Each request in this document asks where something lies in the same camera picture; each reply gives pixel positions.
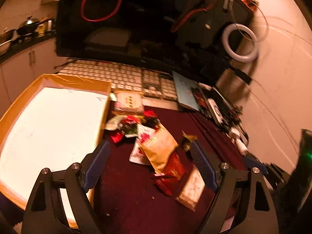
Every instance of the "metal bolt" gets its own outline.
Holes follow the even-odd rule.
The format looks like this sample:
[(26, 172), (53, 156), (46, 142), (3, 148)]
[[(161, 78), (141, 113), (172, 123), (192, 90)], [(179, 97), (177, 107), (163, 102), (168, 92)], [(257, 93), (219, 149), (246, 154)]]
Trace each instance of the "metal bolt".
[(47, 174), (49, 172), (49, 168), (43, 168), (42, 170), (41, 170), (41, 173), (42, 174)]
[(259, 172), (260, 172), (259, 168), (257, 168), (257, 167), (252, 168), (252, 171), (253, 171), (254, 173), (259, 173)]
[(222, 169), (228, 169), (228, 168), (230, 168), (230, 165), (228, 163), (221, 163), (221, 168)]
[(71, 165), (71, 168), (74, 169), (74, 170), (76, 170), (76, 169), (79, 168), (79, 166), (80, 166), (79, 163), (73, 163), (73, 164)]

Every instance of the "wall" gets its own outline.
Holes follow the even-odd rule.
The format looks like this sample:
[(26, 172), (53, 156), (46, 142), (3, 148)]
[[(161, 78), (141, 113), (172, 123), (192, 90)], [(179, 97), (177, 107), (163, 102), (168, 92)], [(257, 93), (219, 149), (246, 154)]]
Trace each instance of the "wall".
[[(296, 165), (301, 129), (312, 129), (312, 32), (294, 0), (259, 0), (269, 23), (258, 59), (233, 62), (254, 80), (243, 83), (231, 71), (218, 82), (222, 92), (244, 107), (242, 121), (250, 136), (249, 150), (261, 161), (290, 172)], [(266, 23), (256, 12), (251, 29), (261, 38)], [(243, 40), (238, 53), (251, 42)]]
[(6, 27), (17, 29), (29, 16), (39, 20), (43, 17), (56, 18), (57, 2), (41, 5), (41, 0), (6, 0), (0, 8), (0, 33)]

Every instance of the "ridged blue pad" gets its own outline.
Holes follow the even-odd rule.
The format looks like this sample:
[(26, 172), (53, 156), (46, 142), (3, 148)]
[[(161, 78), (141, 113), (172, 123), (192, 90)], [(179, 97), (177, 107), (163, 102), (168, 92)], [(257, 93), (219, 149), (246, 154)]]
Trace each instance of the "ridged blue pad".
[(85, 172), (85, 183), (82, 187), (85, 192), (88, 192), (89, 189), (96, 185), (109, 156), (110, 143), (106, 141)]
[(214, 192), (217, 191), (218, 185), (216, 183), (216, 173), (214, 172), (212, 166), (208, 162), (201, 148), (198, 146), (196, 141), (191, 143), (191, 155), (194, 160), (195, 166), (199, 170), (205, 185), (212, 189)]

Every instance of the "kitchen counter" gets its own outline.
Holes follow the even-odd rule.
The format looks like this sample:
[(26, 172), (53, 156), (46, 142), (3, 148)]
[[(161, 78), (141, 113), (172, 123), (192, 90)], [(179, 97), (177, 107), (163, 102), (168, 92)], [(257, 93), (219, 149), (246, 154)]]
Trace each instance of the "kitchen counter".
[(16, 40), (12, 40), (12, 43), (8, 49), (8, 51), (2, 55), (0, 55), (0, 64), (5, 60), (9, 59), (13, 55), (17, 54), (20, 51), (23, 51), (26, 48), (29, 48), (35, 44), (43, 42), (45, 40), (49, 40), (56, 37), (56, 32), (46, 33), (42, 37), (33, 38), (31, 40), (27, 40), (22, 43), (17, 43)]

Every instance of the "table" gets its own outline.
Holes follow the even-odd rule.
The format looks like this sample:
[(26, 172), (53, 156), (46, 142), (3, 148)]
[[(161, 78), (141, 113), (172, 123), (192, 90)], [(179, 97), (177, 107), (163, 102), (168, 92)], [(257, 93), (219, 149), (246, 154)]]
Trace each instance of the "table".
[(205, 187), (195, 212), (175, 197), (179, 195), (191, 170), (192, 160), (181, 147), (182, 130), (198, 136), (207, 151), (236, 169), (246, 170), (236, 146), (211, 121), (199, 112), (146, 107), (153, 110), (172, 134), (179, 146), (176, 153), (188, 170), (171, 197), (162, 193), (152, 180), (153, 168), (129, 161), (135, 138), (114, 144), (106, 131), (103, 138), (110, 142), (110, 157), (95, 188), (94, 210), (104, 230), (118, 234), (190, 234), (203, 221), (213, 198), (213, 191)]

